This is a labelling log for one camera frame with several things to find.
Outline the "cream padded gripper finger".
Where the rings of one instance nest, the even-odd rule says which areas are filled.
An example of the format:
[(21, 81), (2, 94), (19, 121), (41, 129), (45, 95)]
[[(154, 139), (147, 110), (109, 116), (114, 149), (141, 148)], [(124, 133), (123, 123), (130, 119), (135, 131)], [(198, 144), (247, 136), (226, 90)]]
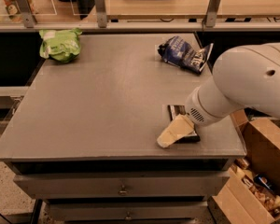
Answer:
[(194, 123), (187, 115), (177, 115), (157, 138), (159, 146), (167, 148), (194, 131)]

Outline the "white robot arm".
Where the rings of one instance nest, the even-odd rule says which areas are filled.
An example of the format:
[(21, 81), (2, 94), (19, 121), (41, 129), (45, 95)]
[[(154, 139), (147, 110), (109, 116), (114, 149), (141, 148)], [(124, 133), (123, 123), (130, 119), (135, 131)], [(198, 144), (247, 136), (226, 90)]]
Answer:
[(157, 139), (167, 148), (193, 132), (245, 107), (280, 119), (280, 43), (239, 46), (215, 61), (212, 76), (187, 97), (177, 116)]

